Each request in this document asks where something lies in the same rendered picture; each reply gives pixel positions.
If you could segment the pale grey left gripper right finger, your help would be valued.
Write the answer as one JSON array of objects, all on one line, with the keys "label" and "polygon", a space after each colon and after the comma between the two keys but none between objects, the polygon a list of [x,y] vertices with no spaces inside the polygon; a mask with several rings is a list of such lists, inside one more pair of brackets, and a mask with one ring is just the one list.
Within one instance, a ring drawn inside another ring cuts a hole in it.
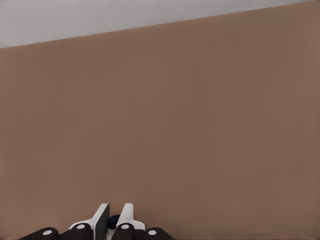
[{"label": "pale grey left gripper right finger", "polygon": [[125,203],[110,240],[144,240],[146,226],[134,217],[134,205]]}]

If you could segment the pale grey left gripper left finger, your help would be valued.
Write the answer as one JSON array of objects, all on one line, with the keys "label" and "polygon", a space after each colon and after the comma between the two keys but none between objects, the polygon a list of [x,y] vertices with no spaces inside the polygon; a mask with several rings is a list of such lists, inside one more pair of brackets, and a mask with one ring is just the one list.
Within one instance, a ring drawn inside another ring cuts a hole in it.
[{"label": "pale grey left gripper left finger", "polygon": [[106,240],[109,204],[103,203],[92,218],[73,223],[58,240]]}]

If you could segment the white bottle with dark cap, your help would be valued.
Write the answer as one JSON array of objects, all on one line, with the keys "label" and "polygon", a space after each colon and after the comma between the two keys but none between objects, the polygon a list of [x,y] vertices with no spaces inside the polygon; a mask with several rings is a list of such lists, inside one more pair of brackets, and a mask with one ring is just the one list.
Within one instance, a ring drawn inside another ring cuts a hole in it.
[{"label": "white bottle with dark cap", "polygon": [[120,215],[112,215],[108,218],[107,221],[107,234],[106,234],[106,240],[111,240],[112,236],[117,228],[117,223],[119,221]]}]

